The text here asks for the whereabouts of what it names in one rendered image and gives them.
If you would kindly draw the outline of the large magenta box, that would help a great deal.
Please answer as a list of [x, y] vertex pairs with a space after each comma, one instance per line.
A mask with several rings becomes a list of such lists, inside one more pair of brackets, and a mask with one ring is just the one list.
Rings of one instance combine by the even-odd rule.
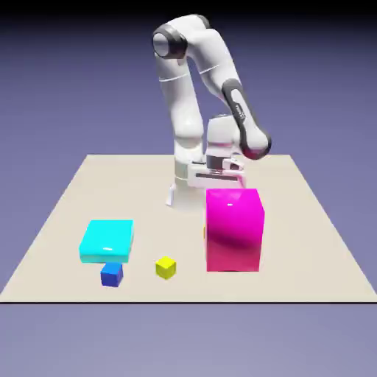
[[255, 188], [206, 191], [205, 251], [209, 272], [258, 272], [265, 211]]

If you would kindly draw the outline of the small yellow cube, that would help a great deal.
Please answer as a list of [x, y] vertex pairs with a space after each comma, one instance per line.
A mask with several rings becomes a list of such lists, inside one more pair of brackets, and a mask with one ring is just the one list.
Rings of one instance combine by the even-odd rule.
[[164, 279], [170, 279], [176, 273], [176, 261], [164, 256], [155, 262], [156, 274]]

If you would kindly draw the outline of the small blue cube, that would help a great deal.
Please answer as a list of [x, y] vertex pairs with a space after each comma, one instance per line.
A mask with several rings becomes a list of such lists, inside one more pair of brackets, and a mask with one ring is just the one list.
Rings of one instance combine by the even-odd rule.
[[120, 263], [106, 263], [100, 272], [103, 286], [118, 287], [123, 276], [123, 266]]

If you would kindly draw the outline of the large cyan box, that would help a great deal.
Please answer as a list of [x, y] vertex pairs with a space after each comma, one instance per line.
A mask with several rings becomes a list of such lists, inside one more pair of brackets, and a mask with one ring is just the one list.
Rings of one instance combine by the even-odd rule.
[[79, 246], [81, 262], [127, 263], [133, 234], [134, 221], [131, 219], [91, 220]]

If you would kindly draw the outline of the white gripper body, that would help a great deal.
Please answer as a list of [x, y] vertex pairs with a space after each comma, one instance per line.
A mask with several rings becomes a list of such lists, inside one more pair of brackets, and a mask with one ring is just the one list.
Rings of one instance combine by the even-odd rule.
[[188, 166], [188, 185], [200, 189], [245, 189], [243, 170], [209, 169], [206, 164]]

